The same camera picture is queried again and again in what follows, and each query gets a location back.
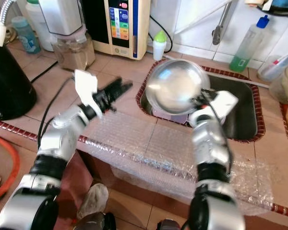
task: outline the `sink basin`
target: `sink basin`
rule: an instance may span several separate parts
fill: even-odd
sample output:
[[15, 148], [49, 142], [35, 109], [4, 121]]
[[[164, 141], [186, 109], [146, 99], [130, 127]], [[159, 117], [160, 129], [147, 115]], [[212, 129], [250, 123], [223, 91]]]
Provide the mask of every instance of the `sink basin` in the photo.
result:
[[[227, 137], [242, 141], [254, 139], [258, 129], [252, 89], [243, 82], [221, 79], [211, 75], [209, 75], [209, 79], [212, 89], [229, 91], [239, 100], [223, 124]], [[140, 98], [139, 106], [147, 114], [152, 115], [152, 107], [146, 98], [145, 92]]]

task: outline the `metal bowl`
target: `metal bowl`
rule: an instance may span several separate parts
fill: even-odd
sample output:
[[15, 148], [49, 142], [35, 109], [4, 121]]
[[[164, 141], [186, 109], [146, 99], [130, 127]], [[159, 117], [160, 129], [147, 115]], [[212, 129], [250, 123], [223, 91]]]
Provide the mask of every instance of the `metal bowl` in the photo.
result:
[[191, 99], [199, 96], [201, 89], [209, 88], [209, 78], [199, 65], [178, 59], [167, 61], [152, 72], [145, 93], [153, 108], [181, 115], [193, 112]]

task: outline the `plastic wrap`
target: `plastic wrap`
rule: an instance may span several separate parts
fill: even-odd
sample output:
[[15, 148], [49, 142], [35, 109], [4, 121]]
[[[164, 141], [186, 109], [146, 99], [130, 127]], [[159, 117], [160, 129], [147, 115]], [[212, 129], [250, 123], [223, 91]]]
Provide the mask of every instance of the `plastic wrap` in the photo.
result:
[[[176, 130], [117, 112], [95, 122], [89, 137], [89, 153], [112, 165], [116, 177], [190, 203], [196, 182], [190, 128]], [[271, 209], [268, 165], [235, 154], [231, 183], [244, 214]]]

